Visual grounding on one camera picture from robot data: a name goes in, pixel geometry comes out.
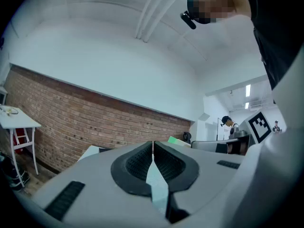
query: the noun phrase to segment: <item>fluorescent light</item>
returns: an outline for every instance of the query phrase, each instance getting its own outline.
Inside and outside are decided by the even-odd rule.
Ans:
[[[250,96],[250,88],[251,88],[251,85],[246,86],[246,97]]]

